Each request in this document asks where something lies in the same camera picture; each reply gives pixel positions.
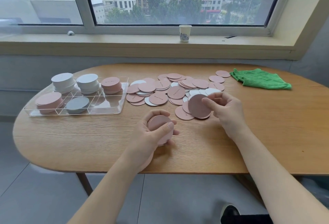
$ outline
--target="wood grain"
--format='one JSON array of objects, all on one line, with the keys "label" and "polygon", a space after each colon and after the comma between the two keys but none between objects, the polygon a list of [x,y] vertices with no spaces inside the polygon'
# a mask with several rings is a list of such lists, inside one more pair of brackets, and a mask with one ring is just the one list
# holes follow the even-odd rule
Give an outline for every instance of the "wood grain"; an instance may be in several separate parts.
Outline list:
[{"label": "wood grain", "polygon": [[[258,68],[242,64],[114,64],[77,72],[101,77],[128,76],[129,81],[156,79],[165,73],[181,73],[208,79],[217,70]],[[292,174],[329,174],[329,89],[306,78],[262,68],[292,84],[289,90],[243,87],[232,77],[225,91],[241,99],[246,121],[254,134]],[[174,148],[159,147],[144,173],[247,173],[236,145],[218,120],[183,121],[176,106],[167,103],[181,134]],[[14,142],[21,154],[43,168],[70,172],[105,172],[127,146],[136,122],[148,105],[125,102],[119,115],[35,117],[21,111],[14,124]]]}]

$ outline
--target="floor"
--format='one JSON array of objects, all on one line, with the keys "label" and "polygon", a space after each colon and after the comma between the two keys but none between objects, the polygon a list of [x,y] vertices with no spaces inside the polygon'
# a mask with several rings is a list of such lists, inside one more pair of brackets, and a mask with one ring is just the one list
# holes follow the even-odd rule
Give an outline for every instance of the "floor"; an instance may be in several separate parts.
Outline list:
[{"label": "floor", "polygon": [[[37,171],[16,150],[12,123],[0,123],[0,223],[66,223],[87,195],[75,173]],[[93,188],[103,175],[88,174]],[[242,214],[266,209],[229,175],[138,174],[118,224],[215,224],[223,202]]]}]

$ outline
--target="paper cup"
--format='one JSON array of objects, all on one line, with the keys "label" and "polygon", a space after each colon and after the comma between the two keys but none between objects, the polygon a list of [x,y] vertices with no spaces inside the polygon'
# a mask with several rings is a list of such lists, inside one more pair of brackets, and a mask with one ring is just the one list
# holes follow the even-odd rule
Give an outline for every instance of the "paper cup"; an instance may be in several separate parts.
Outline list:
[{"label": "paper cup", "polygon": [[180,25],[179,26],[179,38],[181,42],[188,42],[190,39],[191,25]]}]

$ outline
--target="hand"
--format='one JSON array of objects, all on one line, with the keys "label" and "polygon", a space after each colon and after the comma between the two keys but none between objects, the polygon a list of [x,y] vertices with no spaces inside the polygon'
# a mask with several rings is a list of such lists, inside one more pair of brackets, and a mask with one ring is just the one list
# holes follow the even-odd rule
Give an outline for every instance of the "hand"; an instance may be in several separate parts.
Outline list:
[{"label": "hand", "polygon": [[234,139],[235,134],[247,127],[243,114],[242,103],[239,99],[226,92],[215,92],[202,102],[214,111],[214,116],[219,118],[226,134]]},{"label": "hand", "polygon": [[[130,166],[136,169],[136,172],[142,171],[146,168],[152,158],[155,149],[158,147],[158,141],[168,134],[177,124],[177,121],[172,119],[171,123],[166,123],[157,130],[150,131],[147,128],[147,122],[156,115],[170,116],[170,113],[165,110],[151,110],[149,111],[135,126],[131,135],[128,147],[121,155],[122,159],[129,162]],[[174,135],[179,135],[178,130],[174,130]],[[168,140],[165,145],[174,145],[173,140]]]}]

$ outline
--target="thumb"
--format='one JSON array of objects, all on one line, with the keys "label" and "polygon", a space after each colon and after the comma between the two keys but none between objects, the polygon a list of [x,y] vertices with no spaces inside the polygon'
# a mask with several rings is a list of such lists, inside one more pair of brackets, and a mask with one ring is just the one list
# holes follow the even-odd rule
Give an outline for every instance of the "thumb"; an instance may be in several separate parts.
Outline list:
[{"label": "thumb", "polygon": [[158,142],[162,137],[170,133],[174,129],[174,123],[169,122],[161,126],[160,128],[152,131],[152,136],[154,137],[154,141]]},{"label": "thumb", "polygon": [[207,106],[209,109],[213,111],[218,111],[220,109],[220,105],[217,104],[215,101],[209,99],[209,98],[203,98],[202,102],[205,106]]}]

